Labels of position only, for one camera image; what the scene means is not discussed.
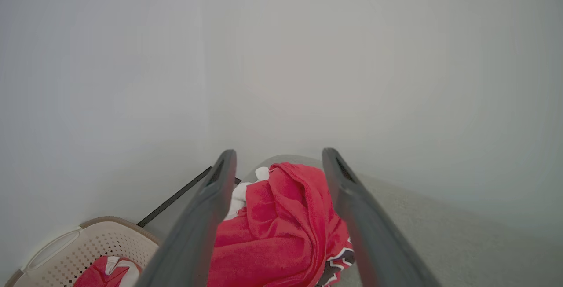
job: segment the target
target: white cloth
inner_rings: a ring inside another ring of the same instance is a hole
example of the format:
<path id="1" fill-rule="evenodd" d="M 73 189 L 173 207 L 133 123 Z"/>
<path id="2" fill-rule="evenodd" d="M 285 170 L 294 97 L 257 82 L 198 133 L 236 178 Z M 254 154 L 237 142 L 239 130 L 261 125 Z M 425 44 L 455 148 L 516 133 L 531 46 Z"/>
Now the white cloth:
<path id="1" fill-rule="evenodd" d="M 268 180 L 270 178 L 268 167 L 260 167 L 255 171 L 255 173 L 258 179 L 256 182 Z M 225 221 L 237 217 L 239 210 L 246 205 L 246 187 L 250 184 L 252 183 L 240 183 L 235 187 L 233 194 L 231 195 L 231 206 L 229 207 L 229 212 L 225 217 Z"/>
<path id="2" fill-rule="evenodd" d="M 127 269 L 127 273 L 123 275 L 121 281 L 119 282 L 119 287 L 133 287 L 139 279 L 139 269 L 137 265 L 135 265 L 132 261 L 120 261 L 119 257 L 117 256 L 110 256 L 107 257 L 107 264 L 106 264 L 106 275 L 111 275 L 116 267 L 129 267 Z"/>

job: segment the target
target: red garment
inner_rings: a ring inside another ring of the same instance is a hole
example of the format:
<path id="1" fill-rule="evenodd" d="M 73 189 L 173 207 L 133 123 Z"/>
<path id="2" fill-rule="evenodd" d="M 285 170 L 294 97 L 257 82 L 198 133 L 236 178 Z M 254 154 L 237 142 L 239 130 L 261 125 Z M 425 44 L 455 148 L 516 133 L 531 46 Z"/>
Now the red garment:
<path id="1" fill-rule="evenodd" d="M 137 277 L 139 272 L 141 272 L 141 267 L 135 264 L 128 258 L 121 257 L 119 261 L 130 261 L 131 265 L 137 267 Z M 76 282 L 74 283 L 73 287 L 120 287 L 121 280 L 130 270 L 129 267 L 125 265 L 120 265 L 118 263 L 117 266 L 114 267 L 112 273 L 107 275 L 107 256 L 102 256 L 96 259 L 84 273 L 78 277 Z"/>
<path id="2" fill-rule="evenodd" d="M 247 207 L 219 225 L 207 286 L 324 283 L 325 264 L 341 270 L 352 262 L 343 256 L 352 251 L 349 238 L 320 169 L 274 164 L 269 180 L 248 185 Z M 340 279 L 333 274 L 329 284 Z"/>

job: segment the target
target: black strip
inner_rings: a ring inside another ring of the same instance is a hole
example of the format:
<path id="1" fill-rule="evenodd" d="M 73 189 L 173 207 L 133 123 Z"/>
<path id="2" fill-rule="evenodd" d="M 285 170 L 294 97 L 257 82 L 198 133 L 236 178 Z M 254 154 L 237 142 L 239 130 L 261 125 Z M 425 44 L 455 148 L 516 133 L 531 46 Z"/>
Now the black strip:
<path id="1" fill-rule="evenodd" d="M 139 227 L 145 227 L 147 223 L 151 222 L 155 217 L 157 217 L 157 215 L 159 215 L 162 211 L 164 211 L 167 207 L 169 207 L 174 201 L 180 198 L 181 195 L 186 193 L 186 191 L 190 190 L 191 187 L 195 186 L 195 184 L 197 184 L 200 180 L 202 180 L 203 177 L 207 176 L 209 171 L 211 171 L 211 167 L 204 170 L 203 173 L 200 173 L 197 177 L 194 178 L 194 180 L 190 181 L 189 183 L 187 183 L 187 185 L 183 186 L 182 189 L 180 189 L 172 197 L 169 197 L 168 200 L 166 200 L 157 209 L 155 209 L 155 211 L 151 212 L 149 215 L 147 215 L 147 217 L 145 217 L 143 220 L 137 223 L 137 225 Z"/>

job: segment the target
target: wall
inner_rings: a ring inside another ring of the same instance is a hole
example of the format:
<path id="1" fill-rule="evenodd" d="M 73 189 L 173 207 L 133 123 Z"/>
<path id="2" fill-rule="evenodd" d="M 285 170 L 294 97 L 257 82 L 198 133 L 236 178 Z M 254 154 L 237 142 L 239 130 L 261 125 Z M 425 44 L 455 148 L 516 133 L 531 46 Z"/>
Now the wall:
<path id="1" fill-rule="evenodd" d="M 0 282 L 101 215 L 201 173 L 200 0 L 0 0 Z"/>
<path id="2" fill-rule="evenodd" d="M 563 243 L 563 0 L 203 0 L 213 153 L 359 172 Z"/>

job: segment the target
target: beige laundry basket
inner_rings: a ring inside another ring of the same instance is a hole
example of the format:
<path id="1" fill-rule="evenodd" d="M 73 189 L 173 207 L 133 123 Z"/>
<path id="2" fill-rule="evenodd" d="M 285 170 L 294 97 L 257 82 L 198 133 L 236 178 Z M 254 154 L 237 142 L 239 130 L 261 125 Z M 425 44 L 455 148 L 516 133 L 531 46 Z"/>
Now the beige laundry basket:
<path id="1" fill-rule="evenodd" d="M 98 217 L 51 241 L 5 287 L 72 287 L 105 255 L 127 257 L 144 269 L 158 247 L 159 240 L 141 227 L 118 217 Z"/>

